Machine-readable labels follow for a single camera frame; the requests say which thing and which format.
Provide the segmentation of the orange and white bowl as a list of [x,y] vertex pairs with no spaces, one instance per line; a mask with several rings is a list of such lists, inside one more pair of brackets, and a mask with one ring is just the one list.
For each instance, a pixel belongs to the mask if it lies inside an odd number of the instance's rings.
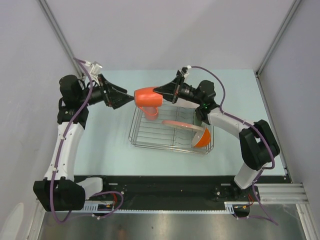
[[198,131],[192,141],[191,145],[194,148],[203,148],[211,143],[211,133],[207,128],[204,128],[203,131]]

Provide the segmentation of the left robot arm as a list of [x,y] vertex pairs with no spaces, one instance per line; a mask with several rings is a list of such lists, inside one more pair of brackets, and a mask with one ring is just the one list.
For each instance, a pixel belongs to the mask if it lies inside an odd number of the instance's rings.
[[104,102],[115,110],[133,101],[134,97],[102,74],[97,80],[92,87],[84,87],[83,81],[72,74],[59,80],[62,97],[58,102],[57,141],[44,178],[33,184],[33,192],[47,212],[78,211],[92,196],[100,200],[110,196],[111,188],[101,177],[75,182],[76,154],[86,128],[89,106]]

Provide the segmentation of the green ceramic bowl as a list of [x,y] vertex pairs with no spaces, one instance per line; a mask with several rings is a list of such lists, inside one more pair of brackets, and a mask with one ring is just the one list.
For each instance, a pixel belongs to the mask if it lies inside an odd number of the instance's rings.
[[193,114],[193,124],[199,127],[202,126],[202,120],[198,119],[196,112]]

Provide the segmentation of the white deep plate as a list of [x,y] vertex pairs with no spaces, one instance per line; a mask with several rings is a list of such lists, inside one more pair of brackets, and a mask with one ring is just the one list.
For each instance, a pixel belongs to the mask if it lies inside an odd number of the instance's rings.
[[190,109],[196,109],[198,108],[200,105],[182,98],[179,98],[176,103],[176,106],[178,107],[182,107],[182,108],[190,108]]

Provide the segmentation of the pink plastic cup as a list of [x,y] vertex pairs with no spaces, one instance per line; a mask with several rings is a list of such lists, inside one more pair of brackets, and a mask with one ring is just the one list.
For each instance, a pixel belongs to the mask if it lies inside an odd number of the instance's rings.
[[144,112],[144,117],[148,121],[155,121],[159,116],[157,107],[142,107],[141,110]]

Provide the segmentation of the orange mug with handle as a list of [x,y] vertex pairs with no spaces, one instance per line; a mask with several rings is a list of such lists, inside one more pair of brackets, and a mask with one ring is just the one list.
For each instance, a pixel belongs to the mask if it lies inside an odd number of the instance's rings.
[[159,107],[163,105],[162,95],[153,92],[154,88],[145,87],[134,91],[134,103],[141,111],[142,107],[157,107],[159,110]]

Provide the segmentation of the cream and pink plate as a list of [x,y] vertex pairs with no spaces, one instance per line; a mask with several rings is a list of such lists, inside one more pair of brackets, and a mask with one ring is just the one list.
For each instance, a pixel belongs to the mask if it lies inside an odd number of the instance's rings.
[[165,126],[177,128],[177,129],[183,129],[183,130],[194,131],[194,132],[204,131],[203,127],[186,123],[186,122],[180,122],[175,120],[163,120],[161,123]]

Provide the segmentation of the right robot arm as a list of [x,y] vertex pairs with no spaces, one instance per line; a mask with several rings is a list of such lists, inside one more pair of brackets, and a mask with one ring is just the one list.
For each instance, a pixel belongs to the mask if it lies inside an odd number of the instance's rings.
[[177,72],[169,83],[156,87],[153,91],[172,104],[179,101],[193,103],[198,120],[220,128],[239,140],[243,164],[234,177],[230,188],[231,196],[242,201],[264,170],[275,167],[275,157],[280,147],[269,123],[263,119],[249,122],[223,110],[215,101],[216,92],[212,81],[202,80],[197,87],[185,83],[187,75]]

